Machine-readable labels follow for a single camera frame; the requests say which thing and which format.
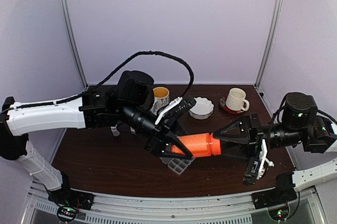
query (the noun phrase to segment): scalloped bowl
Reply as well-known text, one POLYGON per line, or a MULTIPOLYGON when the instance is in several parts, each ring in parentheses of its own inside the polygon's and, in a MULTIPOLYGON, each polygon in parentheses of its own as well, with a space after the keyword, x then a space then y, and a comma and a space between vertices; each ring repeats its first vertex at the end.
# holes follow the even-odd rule
POLYGON ((197 97, 195 106, 189 110, 190 116, 197 120, 205 120, 209 118, 214 110, 214 104, 207 98, 197 97))

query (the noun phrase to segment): orange cap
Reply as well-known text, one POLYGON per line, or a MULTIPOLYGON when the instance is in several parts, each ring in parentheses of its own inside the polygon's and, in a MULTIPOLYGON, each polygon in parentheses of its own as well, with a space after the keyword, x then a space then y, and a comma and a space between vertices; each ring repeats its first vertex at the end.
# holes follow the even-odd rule
MULTIPOLYGON (((180 141, 190 150, 193 157, 209 157, 221 154, 220 140, 213 138, 213 134, 202 133, 180 136, 180 141)), ((173 153, 183 154, 175 145, 171 146, 173 153)))

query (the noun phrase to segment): wooden tabletop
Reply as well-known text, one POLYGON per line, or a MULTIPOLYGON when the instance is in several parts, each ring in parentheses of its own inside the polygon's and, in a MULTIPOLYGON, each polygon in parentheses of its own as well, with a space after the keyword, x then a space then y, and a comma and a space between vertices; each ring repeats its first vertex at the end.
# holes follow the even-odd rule
MULTIPOLYGON (((185 86, 166 85, 171 100, 180 95, 185 86)), ((257 113, 262 124, 270 121, 258 93, 249 85, 194 85, 190 96, 206 97, 214 104, 210 118, 200 121, 183 115, 180 122, 190 134, 212 132, 236 120, 239 115, 228 114, 219 107, 220 97, 232 87, 246 93, 250 109, 245 114, 257 113)), ((196 159, 180 176, 168 169, 158 157, 144 150, 146 139, 130 134, 122 126, 119 137, 110 128, 93 130, 68 129, 54 159, 55 168, 64 171, 75 189, 99 193, 137 197, 195 197, 217 196, 261 190, 275 186, 277 175, 293 170, 286 149, 270 151, 269 159, 275 167, 254 186, 242 185, 247 163, 229 157, 196 159)))

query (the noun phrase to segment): red saucer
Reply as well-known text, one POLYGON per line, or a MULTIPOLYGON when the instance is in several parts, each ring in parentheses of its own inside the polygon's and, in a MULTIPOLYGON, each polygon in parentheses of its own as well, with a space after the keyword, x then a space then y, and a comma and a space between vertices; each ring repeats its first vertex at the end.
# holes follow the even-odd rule
POLYGON ((241 114, 241 113, 244 113, 245 111, 243 110, 240 110, 240 111, 232 111, 231 109, 229 109, 227 106, 226 106, 226 99, 227 99, 227 96, 223 96, 222 98, 220 98, 219 100, 219 105, 220 107, 225 110, 226 112, 230 113, 230 114, 241 114))

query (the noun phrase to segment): mug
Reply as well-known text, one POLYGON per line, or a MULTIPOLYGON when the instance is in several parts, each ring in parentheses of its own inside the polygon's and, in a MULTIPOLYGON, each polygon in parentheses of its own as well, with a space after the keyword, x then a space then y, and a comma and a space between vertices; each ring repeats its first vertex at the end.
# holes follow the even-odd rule
POLYGON ((232 111, 248 111, 249 101, 245 99, 246 93, 239 88, 232 88, 226 100, 226 106, 232 111))
POLYGON ((170 102, 170 91, 165 87, 157 87, 153 89, 154 103, 151 111, 157 114, 157 111, 163 107, 167 106, 170 102))

